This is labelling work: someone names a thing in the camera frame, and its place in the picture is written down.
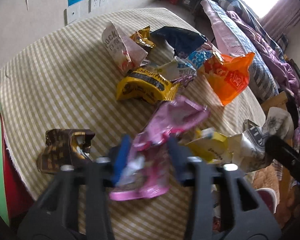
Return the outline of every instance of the curtain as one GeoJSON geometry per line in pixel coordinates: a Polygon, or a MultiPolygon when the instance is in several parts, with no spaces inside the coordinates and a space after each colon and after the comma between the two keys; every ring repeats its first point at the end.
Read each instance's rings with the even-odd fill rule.
{"type": "Polygon", "coordinates": [[[274,40],[288,33],[300,21],[300,0],[279,0],[274,7],[259,19],[260,24],[274,40]]]}

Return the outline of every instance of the brown chocolate wrapper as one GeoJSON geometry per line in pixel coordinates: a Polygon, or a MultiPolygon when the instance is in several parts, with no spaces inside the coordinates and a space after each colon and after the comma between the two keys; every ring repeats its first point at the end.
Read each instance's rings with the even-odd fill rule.
{"type": "Polygon", "coordinates": [[[95,133],[91,130],[53,129],[46,131],[46,148],[37,158],[40,172],[54,174],[62,165],[82,167],[91,160],[78,151],[90,153],[91,140],[95,133]]]}

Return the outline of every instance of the yellow snack package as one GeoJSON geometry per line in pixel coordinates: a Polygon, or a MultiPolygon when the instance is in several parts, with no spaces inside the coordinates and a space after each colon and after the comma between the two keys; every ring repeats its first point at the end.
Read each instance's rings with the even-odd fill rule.
{"type": "Polygon", "coordinates": [[[178,87],[179,83],[172,84],[160,74],[138,68],[118,83],[116,99],[143,98],[154,105],[158,101],[172,101],[178,87]]]}
{"type": "Polygon", "coordinates": [[[142,47],[145,51],[149,52],[155,47],[155,44],[150,39],[150,26],[147,26],[141,30],[137,30],[130,38],[142,47]]]}
{"type": "Polygon", "coordinates": [[[199,156],[208,163],[231,163],[232,153],[228,152],[228,137],[212,132],[212,137],[198,138],[186,144],[195,156],[199,156]]]}

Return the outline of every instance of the orange plastic bag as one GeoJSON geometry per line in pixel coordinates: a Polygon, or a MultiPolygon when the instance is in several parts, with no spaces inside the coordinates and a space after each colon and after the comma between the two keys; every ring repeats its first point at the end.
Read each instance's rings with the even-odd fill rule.
{"type": "Polygon", "coordinates": [[[229,104],[248,86],[248,68],[254,55],[250,52],[243,57],[231,57],[213,51],[213,56],[199,68],[199,72],[204,73],[223,106],[229,104]]]}

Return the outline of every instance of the purple blanket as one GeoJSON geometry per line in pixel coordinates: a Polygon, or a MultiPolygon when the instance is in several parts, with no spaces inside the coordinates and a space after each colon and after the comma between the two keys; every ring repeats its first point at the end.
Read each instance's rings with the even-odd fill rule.
{"type": "Polygon", "coordinates": [[[296,103],[300,106],[299,83],[291,66],[286,62],[282,62],[262,36],[241,20],[234,11],[227,11],[227,15],[238,25],[256,47],[277,83],[282,88],[292,91],[296,103]]]}

